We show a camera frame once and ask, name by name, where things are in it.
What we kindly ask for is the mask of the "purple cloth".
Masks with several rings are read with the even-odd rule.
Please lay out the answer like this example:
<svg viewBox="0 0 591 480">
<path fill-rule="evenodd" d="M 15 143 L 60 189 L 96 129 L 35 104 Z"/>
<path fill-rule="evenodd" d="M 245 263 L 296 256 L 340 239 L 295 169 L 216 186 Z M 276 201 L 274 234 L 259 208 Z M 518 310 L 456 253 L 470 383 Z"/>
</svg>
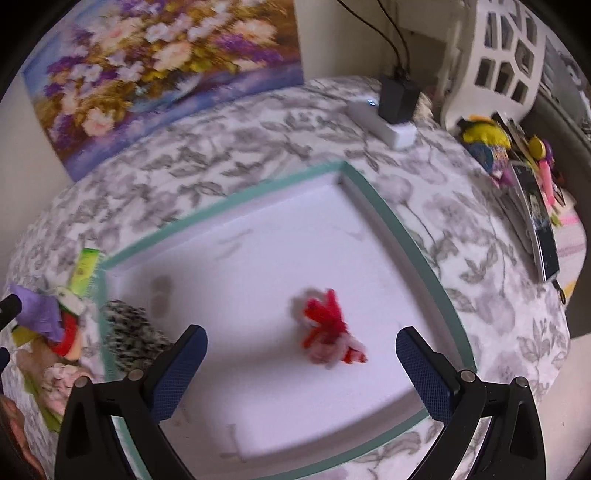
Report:
<svg viewBox="0 0 591 480">
<path fill-rule="evenodd" d="M 21 301 L 21 312 L 16 322 L 46 339 L 60 343 L 64 337 L 61 325 L 59 303 L 53 296 L 29 290 L 14 283 L 10 284 L 10 292 Z"/>
</svg>

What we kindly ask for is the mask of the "leopard print scrunchie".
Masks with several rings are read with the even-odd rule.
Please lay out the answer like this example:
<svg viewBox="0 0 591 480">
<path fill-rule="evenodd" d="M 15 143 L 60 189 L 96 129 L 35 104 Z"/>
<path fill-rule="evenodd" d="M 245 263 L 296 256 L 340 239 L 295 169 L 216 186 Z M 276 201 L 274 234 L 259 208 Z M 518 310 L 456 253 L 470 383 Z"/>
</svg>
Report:
<svg viewBox="0 0 591 480">
<path fill-rule="evenodd" d="M 107 324 L 105 345 L 117 369 L 128 374 L 145 371 L 173 343 L 148 320 L 142 308 L 120 301 L 108 301 L 102 308 Z"/>
</svg>

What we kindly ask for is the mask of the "red pink yarn scrunchie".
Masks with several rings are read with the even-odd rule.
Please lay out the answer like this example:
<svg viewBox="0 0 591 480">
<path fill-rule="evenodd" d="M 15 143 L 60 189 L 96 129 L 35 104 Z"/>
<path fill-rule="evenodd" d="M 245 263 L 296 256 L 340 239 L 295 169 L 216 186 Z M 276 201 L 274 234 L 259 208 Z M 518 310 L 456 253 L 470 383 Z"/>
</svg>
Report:
<svg viewBox="0 0 591 480">
<path fill-rule="evenodd" d="M 334 289 L 308 289 L 291 301 L 294 321 L 303 328 L 300 346 L 312 364 L 365 364 L 367 348 L 349 330 Z"/>
</svg>

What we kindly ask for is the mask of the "pink floral scrunchie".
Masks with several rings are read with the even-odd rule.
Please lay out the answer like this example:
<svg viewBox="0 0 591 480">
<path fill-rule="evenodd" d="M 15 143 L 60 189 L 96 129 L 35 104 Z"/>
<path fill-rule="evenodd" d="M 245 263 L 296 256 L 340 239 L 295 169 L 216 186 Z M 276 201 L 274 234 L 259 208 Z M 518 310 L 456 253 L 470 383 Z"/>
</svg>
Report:
<svg viewBox="0 0 591 480">
<path fill-rule="evenodd" d="M 75 382 L 94 376 L 85 366 L 71 363 L 56 355 L 41 339 L 17 350 L 16 364 L 21 373 L 36 387 L 40 404 L 58 417 L 63 417 Z"/>
</svg>

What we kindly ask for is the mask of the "green small box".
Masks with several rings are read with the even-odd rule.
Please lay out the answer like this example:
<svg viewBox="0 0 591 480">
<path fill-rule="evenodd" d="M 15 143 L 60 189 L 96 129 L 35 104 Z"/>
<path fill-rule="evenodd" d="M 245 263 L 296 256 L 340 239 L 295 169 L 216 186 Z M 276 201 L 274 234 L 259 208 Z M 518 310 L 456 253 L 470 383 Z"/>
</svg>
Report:
<svg viewBox="0 0 591 480">
<path fill-rule="evenodd" d="M 73 294 L 84 297 L 88 293 L 102 258 L 103 253 L 100 250 L 90 248 L 81 250 L 68 283 L 68 289 Z"/>
</svg>

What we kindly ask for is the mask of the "black smartphone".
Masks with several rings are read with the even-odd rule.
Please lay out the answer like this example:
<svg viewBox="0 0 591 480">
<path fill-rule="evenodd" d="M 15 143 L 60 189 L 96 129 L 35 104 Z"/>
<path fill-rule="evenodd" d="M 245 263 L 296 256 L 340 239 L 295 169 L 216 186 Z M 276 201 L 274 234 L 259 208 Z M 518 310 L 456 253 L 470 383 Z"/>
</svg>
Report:
<svg viewBox="0 0 591 480">
<path fill-rule="evenodd" d="M 556 279 L 560 264 L 550 216 L 532 168 L 518 161 L 510 163 L 513 192 L 523 212 L 526 235 L 532 246 L 532 256 L 540 281 Z"/>
</svg>

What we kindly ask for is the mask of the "floral grey tablecloth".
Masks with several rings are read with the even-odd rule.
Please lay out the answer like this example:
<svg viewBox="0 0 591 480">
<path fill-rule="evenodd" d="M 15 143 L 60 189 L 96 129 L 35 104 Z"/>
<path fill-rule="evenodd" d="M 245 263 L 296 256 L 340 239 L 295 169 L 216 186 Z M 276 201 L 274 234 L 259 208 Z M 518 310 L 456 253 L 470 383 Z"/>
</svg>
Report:
<svg viewBox="0 0 591 480">
<path fill-rule="evenodd" d="M 196 208 L 335 159 L 394 209 L 456 307 L 488 380 L 526 377 L 536 399 L 570 349 L 565 310 L 503 216 L 493 180 L 434 121 L 394 152 L 346 117 L 374 95 L 362 77 L 312 80 L 200 112 L 154 131 L 63 190 L 16 242 L 3 281 L 60 283 L 85 247 L 114 254 Z"/>
</svg>

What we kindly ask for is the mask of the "white tray teal rim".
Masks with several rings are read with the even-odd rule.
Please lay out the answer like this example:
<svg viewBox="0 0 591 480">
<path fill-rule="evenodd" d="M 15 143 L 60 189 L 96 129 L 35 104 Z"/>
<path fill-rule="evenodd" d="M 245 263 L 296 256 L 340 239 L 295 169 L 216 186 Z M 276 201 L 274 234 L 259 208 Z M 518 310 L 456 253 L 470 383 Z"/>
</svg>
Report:
<svg viewBox="0 0 591 480">
<path fill-rule="evenodd" d="M 334 289 L 365 364 L 312 364 L 291 301 Z M 394 344 L 412 326 L 457 368 L 462 322 L 411 235 L 352 165 L 267 181 L 105 261 L 94 301 L 143 308 L 207 353 L 162 430 L 198 479 L 297 479 L 345 465 L 426 418 Z"/>
</svg>

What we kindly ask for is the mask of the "floral painting canvas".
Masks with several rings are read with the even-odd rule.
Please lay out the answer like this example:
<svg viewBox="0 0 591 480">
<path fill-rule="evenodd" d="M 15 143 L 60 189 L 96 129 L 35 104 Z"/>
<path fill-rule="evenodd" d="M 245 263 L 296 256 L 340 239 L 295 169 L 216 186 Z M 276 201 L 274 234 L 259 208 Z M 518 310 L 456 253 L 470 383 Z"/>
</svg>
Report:
<svg viewBox="0 0 591 480">
<path fill-rule="evenodd" d="M 83 1 L 22 74 L 73 181 L 180 118 L 304 80 L 290 1 Z"/>
</svg>

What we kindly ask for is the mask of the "pink toy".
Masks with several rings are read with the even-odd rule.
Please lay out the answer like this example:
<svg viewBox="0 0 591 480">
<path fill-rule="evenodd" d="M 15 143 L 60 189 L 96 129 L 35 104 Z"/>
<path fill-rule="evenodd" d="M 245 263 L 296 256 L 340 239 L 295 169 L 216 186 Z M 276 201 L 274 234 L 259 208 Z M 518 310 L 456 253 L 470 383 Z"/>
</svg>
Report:
<svg viewBox="0 0 591 480">
<path fill-rule="evenodd" d="M 541 189 L 549 214 L 559 219 L 566 203 L 562 189 L 554 181 L 554 154 L 551 145 L 548 141 L 534 135 L 529 140 L 528 149 L 538 167 Z"/>
</svg>

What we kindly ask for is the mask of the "yellow toy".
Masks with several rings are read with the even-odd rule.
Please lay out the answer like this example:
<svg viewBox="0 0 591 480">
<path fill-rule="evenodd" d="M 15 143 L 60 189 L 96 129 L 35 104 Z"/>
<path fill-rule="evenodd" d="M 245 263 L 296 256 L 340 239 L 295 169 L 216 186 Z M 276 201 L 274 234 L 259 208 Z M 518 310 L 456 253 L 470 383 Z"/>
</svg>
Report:
<svg viewBox="0 0 591 480">
<path fill-rule="evenodd" d="M 492 118 L 472 115 L 460 119 L 457 126 L 460 129 L 460 138 L 465 144 L 483 143 L 505 149 L 512 147 L 508 133 Z"/>
</svg>

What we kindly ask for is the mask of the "white power strip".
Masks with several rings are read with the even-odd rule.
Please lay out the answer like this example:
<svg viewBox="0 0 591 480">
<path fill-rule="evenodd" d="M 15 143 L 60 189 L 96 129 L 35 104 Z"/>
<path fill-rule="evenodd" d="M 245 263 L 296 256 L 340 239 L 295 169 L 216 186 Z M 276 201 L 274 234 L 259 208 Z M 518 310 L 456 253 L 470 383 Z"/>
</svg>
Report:
<svg viewBox="0 0 591 480">
<path fill-rule="evenodd" d="M 390 124 L 378 112 L 373 99 L 349 101 L 346 113 L 356 125 L 380 139 L 391 150 L 410 148 L 416 142 L 418 129 L 413 122 Z"/>
</svg>

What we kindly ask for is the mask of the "black power adapter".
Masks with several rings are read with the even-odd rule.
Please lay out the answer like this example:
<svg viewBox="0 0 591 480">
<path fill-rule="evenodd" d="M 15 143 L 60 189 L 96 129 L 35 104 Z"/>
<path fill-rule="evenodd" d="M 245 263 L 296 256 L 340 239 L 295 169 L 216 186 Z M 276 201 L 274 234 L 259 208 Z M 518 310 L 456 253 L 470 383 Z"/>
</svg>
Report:
<svg viewBox="0 0 591 480">
<path fill-rule="evenodd" d="M 381 83 L 379 116 L 392 125 L 411 122 L 421 94 L 418 84 L 404 76 L 383 76 Z"/>
</svg>

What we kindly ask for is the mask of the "white lattice chair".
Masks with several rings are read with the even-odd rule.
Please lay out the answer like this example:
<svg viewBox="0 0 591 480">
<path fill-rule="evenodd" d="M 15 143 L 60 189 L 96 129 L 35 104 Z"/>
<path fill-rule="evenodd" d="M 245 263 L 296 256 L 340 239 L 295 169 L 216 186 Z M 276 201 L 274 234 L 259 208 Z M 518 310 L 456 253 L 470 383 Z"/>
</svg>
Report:
<svg viewBox="0 0 591 480">
<path fill-rule="evenodd" d="M 442 127 L 495 113 L 523 120 L 539 90 L 545 43 L 542 22 L 520 1 L 460 1 L 438 77 Z"/>
</svg>

